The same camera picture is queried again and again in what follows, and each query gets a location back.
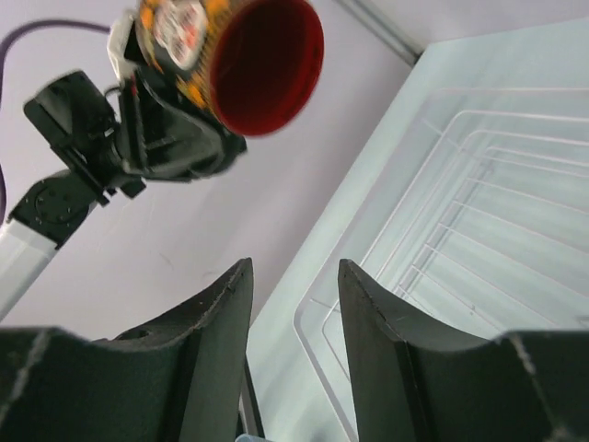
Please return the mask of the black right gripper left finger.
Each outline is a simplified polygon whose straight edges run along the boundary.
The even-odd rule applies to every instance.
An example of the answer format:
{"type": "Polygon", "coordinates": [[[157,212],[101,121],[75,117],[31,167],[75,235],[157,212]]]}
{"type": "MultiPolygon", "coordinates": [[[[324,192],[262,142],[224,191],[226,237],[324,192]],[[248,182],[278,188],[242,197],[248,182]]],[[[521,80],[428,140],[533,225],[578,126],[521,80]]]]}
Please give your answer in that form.
{"type": "Polygon", "coordinates": [[[2,330],[2,439],[234,440],[252,299],[246,258],[113,340],[2,330]]]}

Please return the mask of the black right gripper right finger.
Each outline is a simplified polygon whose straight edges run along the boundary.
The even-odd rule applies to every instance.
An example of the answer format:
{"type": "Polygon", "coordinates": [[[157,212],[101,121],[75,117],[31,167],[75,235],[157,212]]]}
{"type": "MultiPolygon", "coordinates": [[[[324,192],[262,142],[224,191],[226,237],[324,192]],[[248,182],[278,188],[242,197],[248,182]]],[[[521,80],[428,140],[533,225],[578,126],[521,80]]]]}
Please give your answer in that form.
{"type": "Polygon", "coordinates": [[[363,441],[584,441],[588,335],[510,331],[489,340],[434,319],[355,262],[338,274],[363,441]]]}

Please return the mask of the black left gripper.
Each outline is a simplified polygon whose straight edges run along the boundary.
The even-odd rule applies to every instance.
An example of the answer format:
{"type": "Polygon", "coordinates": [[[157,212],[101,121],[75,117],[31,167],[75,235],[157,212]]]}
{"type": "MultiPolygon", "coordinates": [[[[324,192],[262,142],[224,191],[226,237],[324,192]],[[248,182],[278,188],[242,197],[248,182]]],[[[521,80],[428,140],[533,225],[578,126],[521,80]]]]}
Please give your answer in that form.
{"type": "Polygon", "coordinates": [[[243,136],[191,104],[146,65],[121,81],[119,107],[112,148],[119,181],[205,179],[226,172],[247,153],[243,136]]]}

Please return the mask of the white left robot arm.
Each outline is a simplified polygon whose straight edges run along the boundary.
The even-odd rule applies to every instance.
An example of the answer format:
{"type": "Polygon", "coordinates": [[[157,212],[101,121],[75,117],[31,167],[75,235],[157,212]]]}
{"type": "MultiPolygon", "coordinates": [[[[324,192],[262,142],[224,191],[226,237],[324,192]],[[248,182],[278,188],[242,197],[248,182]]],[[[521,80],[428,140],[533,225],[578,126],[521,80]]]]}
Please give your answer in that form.
{"type": "Polygon", "coordinates": [[[135,70],[114,87],[113,109],[82,71],[51,82],[24,113],[65,168],[35,182],[1,226],[1,314],[29,290],[97,206],[132,199],[147,182],[191,182],[229,170],[241,135],[197,110],[154,74],[135,70]]]}

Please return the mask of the black skull mug red inside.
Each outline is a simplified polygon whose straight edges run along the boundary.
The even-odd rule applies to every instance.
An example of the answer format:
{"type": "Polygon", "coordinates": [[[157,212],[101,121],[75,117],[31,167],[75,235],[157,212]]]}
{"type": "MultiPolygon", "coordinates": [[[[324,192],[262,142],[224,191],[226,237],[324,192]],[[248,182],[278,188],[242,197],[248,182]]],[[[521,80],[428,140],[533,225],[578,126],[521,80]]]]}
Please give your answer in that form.
{"type": "Polygon", "coordinates": [[[236,134],[281,130],[317,86],[324,33],[307,1],[141,1],[137,12],[155,78],[236,134]]]}

